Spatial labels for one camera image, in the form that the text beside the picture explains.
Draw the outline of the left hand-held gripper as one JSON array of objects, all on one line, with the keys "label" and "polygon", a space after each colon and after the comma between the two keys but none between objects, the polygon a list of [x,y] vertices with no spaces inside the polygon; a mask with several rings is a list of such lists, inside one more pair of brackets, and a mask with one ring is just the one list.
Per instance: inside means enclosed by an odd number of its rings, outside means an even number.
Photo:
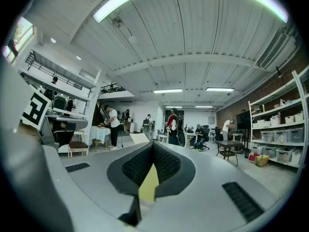
[{"label": "left hand-held gripper", "polygon": [[42,145],[49,145],[56,150],[59,143],[56,142],[54,131],[67,130],[78,131],[88,126],[86,119],[57,116],[53,113],[51,101],[43,96],[35,86],[29,85],[34,93],[27,104],[20,122],[36,128],[40,135]]}]

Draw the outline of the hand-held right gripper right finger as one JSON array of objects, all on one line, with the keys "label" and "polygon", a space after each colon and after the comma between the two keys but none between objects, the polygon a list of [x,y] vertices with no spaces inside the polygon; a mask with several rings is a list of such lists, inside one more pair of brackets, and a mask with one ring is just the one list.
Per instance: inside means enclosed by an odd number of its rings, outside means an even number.
[{"label": "hand-held right gripper right finger", "polygon": [[[274,196],[261,183],[229,162],[181,146],[163,144],[189,158],[196,174],[180,194],[158,198],[139,223],[142,232],[256,232],[280,210]],[[224,190],[236,182],[262,208],[262,214],[247,222]]]}]

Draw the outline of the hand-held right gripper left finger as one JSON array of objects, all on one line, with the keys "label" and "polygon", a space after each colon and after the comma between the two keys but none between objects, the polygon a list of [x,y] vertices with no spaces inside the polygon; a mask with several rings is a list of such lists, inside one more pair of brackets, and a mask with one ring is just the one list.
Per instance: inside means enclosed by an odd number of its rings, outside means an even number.
[{"label": "hand-held right gripper left finger", "polygon": [[109,165],[130,153],[136,153],[141,143],[108,153],[87,157],[61,159],[56,150],[43,146],[45,159],[56,188],[74,228],[129,228],[121,215],[131,215],[138,201],[120,193],[108,179]]}]

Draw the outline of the person's left forearm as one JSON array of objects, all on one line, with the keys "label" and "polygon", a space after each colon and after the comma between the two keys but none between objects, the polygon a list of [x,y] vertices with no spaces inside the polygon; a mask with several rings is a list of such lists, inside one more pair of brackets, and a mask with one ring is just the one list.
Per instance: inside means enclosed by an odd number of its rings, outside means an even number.
[{"label": "person's left forearm", "polygon": [[32,139],[34,139],[38,143],[41,142],[41,138],[40,138],[40,135],[38,134],[37,129],[32,127],[31,125],[26,125],[26,124],[20,122],[19,125],[18,125],[17,132],[19,134],[24,134],[24,135],[30,136]]}]

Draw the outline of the wooden chair with brown seat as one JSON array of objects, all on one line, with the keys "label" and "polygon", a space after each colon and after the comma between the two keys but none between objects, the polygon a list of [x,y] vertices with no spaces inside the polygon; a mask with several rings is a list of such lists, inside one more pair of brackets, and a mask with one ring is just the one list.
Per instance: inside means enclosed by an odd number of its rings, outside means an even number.
[{"label": "wooden chair with brown seat", "polygon": [[71,141],[68,144],[68,157],[73,157],[73,152],[81,152],[82,156],[88,156],[89,154],[89,146],[83,141],[84,139],[84,130],[75,130],[73,136],[80,136],[78,141]]}]

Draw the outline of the round table with white cloth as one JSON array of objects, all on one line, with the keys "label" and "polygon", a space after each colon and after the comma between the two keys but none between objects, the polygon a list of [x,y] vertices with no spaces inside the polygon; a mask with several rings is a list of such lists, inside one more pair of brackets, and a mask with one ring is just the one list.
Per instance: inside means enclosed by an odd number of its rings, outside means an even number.
[{"label": "round table with white cloth", "polygon": [[93,140],[99,140],[102,143],[108,138],[108,135],[111,134],[111,130],[109,128],[99,128],[97,126],[92,126],[89,134],[89,143],[92,145]]}]

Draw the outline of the black low table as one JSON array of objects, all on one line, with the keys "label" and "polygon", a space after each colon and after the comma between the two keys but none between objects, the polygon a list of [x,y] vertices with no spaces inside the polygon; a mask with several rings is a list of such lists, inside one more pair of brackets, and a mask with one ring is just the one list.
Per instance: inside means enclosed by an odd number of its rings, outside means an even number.
[{"label": "black low table", "polygon": [[223,159],[229,160],[230,157],[236,157],[238,166],[238,154],[244,148],[244,145],[241,142],[236,141],[215,141],[218,147],[217,156],[220,154],[223,156]]}]

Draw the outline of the yellow-green table cover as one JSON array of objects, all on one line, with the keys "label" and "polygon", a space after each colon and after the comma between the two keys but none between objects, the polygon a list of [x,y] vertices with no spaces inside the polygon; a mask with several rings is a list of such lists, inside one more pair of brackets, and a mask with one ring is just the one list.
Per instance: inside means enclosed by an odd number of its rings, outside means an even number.
[{"label": "yellow-green table cover", "polygon": [[144,179],[142,185],[139,187],[139,198],[148,203],[155,202],[155,188],[159,185],[157,171],[153,164]]}]

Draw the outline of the yellow basket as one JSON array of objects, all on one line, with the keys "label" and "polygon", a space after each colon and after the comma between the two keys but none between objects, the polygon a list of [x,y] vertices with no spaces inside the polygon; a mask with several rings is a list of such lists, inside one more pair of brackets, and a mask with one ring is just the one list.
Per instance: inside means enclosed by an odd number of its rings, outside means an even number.
[{"label": "yellow basket", "polygon": [[255,157],[255,165],[257,167],[264,167],[268,164],[269,156],[268,155],[259,155]]}]

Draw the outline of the black mezzanine railing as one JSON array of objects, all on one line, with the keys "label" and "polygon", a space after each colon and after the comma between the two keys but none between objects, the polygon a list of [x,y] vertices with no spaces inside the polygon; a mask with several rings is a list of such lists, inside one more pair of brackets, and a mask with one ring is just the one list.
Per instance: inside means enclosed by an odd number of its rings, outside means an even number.
[{"label": "black mezzanine railing", "polygon": [[28,64],[28,69],[33,66],[34,68],[38,69],[39,71],[42,71],[43,73],[51,76],[51,77],[57,77],[60,81],[64,82],[65,84],[69,85],[69,86],[72,86],[74,88],[77,88],[79,90],[82,89],[82,85],[78,84],[77,82],[75,81],[72,81],[71,79],[69,78],[66,78],[64,76],[61,76],[60,74],[58,74],[57,72],[54,72],[52,71],[52,69],[42,65],[42,64],[39,64],[38,62],[35,61],[35,57],[34,57],[34,54],[33,53],[30,53],[27,60],[26,60],[26,63]]}]

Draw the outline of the black television screen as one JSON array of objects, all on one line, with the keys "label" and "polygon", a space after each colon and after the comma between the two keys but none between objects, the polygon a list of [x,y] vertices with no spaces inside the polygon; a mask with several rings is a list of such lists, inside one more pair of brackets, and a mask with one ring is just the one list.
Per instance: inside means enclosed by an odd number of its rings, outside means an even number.
[{"label": "black television screen", "polygon": [[246,130],[251,128],[251,113],[246,111],[236,115],[237,129]]}]

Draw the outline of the row of clear storage bins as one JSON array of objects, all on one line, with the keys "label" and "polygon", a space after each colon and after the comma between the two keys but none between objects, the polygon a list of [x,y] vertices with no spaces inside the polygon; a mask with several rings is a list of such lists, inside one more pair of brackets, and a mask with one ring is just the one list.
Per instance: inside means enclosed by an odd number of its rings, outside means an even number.
[{"label": "row of clear storage bins", "polygon": [[304,128],[263,130],[252,137],[250,151],[279,164],[299,168],[305,148]]}]

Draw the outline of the window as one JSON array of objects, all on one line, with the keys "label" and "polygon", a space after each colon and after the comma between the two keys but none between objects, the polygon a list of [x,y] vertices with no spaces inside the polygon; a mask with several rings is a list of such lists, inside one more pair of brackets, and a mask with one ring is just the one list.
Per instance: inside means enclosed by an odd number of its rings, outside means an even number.
[{"label": "window", "polygon": [[14,61],[20,50],[34,34],[34,26],[25,18],[20,17],[13,37],[3,48],[3,55],[7,62]]}]

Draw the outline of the white metal shelf rack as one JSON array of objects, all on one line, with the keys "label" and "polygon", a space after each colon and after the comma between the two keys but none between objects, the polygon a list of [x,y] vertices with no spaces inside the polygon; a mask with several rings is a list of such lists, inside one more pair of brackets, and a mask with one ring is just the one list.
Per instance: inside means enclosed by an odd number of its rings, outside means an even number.
[{"label": "white metal shelf rack", "polygon": [[[292,76],[292,79],[283,83],[280,88],[248,103],[251,113],[250,142],[252,137],[258,138],[261,131],[303,127],[305,148],[300,166],[297,168],[302,169],[305,166],[309,146],[309,93],[306,90],[306,81],[309,80],[309,66],[301,73],[293,71]],[[303,121],[285,123],[285,117],[301,113],[301,111],[304,114]],[[272,116],[280,116],[281,124],[272,127],[270,123]]]}]

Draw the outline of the ceiling air conditioner unit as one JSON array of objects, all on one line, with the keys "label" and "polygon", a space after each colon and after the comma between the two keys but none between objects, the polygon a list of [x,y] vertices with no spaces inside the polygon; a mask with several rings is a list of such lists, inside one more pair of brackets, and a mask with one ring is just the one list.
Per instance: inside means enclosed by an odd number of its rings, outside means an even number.
[{"label": "ceiling air conditioner unit", "polygon": [[257,64],[259,67],[273,72],[280,67],[295,51],[296,39],[293,35],[279,30],[268,45]]}]

